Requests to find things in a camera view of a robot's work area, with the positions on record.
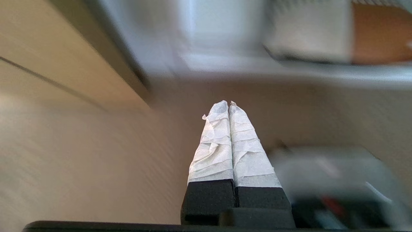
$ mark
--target white tissue paper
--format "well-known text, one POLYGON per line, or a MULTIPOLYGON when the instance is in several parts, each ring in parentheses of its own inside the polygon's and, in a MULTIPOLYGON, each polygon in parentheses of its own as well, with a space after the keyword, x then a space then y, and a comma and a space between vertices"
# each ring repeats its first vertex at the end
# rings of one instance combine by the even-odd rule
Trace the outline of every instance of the white tissue paper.
POLYGON ((282 187, 250 120, 236 103, 229 108, 236 187, 282 187))
POLYGON ((226 101, 213 105, 206 120, 200 144, 189 167, 187 183, 233 179, 232 142, 226 101))

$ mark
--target crumpled paper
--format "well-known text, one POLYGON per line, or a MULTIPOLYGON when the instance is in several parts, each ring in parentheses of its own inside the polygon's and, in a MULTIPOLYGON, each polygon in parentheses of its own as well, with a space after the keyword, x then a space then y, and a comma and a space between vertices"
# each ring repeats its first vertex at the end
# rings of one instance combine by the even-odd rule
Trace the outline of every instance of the crumpled paper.
POLYGON ((229 108, 236 187, 282 187, 252 123, 236 103, 229 108))
POLYGON ((233 179, 232 142, 226 101, 213 105, 206 120, 200 144, 189 167, 187 183, 233 179))

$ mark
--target tissue paper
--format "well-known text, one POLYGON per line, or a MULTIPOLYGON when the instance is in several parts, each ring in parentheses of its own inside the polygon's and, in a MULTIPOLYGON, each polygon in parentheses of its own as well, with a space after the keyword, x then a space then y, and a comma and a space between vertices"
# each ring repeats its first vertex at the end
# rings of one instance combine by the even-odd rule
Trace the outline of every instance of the tissue paper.
POLYGON ((245 111, 229 108, 233 172, 236 187, 281 187, 245 111))
POLYGON ((187 182, 233 179, 232 142, 226 101, 213 105, 200 144, 189 167, 187 182))

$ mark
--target black foam block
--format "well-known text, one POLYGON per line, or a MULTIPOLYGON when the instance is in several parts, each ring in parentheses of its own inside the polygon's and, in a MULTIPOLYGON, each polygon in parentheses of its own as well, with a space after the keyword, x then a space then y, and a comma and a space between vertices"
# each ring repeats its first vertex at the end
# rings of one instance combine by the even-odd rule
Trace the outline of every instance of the black foam block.
POLYGON ((236 187, 235 193, 237 207, 291 210, 282 188, 236 187))
POLYGON ((218 225, 219 214, 235 204, 233 180, 189 182, 180 222, 182 225, 218 225))
POLYGON ((296 228, 290 210, 271 208, 233 208, 220 215, 219 225, 260 230, 296 228))

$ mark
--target dark line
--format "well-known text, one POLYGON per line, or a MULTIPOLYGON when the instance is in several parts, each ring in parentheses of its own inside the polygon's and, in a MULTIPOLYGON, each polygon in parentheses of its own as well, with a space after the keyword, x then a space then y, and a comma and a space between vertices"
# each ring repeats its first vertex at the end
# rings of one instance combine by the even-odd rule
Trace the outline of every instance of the dark line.
POLYGON ((17 68, 25 71, 26 73, 30 73, 31 75, 39 78, 40 80, 42 80, 42 81, 44 81, 44 82, 46 82, 46 83, 49 83, 50 85, 52 85, 52 86, 54 86, 54 87, 56 87, 56 88, 59 88, 60 90, 63 90, 64 92, 66 92, 66 93, 68 93, 68 94, 71 94, 71 95, 73 95, 73 96, 75 96, 75 97, 77 97, 77 98, 80 98, 81 100, 83 100, 83 101, 85 101, 85 102, 87 102, 87 103, 90 103, 90 104, 96 106, 97 108, 99 108, 99 109, 101 109, 101 110, 103 110, 103 111, 107 111, 107 110, 106 110, 103 106, 101 106, 99 103, 97 103, 96 101, 94 101, 94 100, 91 99, 90 97, 88 97, 88 96, 86 96, 86 95, 83 95, 83 94, 77 92, 76 90, 73 90, 73 89, 71 89, 71 88, 69 88, 69 87, 67 87, 67 86, 64 86, 64 85, 60 84, 59 82, 56 82, 56 81, 54 81, 54 80, 52 80, 52 79, 49 79, 49 78, 47 78, 47 77, 45 77, 45 76, 43 76, 43 75, 41 75, 41 74, 39 74, 39 73, 33 72, 32 70, 30 70, 30 69, 28 69, 28 68, 25 68, 25 67, 23 67, 23 66, 21 66, 21 65, 19 65, 19 64, 16 64, 16 63, 14 63, 13 61, 8 60, 8 59, 6 59, 6 58, 4 58, 4 57, 0 57, 0 60, 4 61, 4 62, 6 62, 6 63, 9 63, 9 64, 11 64, 11 65, 13 65, 14 67, 17 67, 17 68))

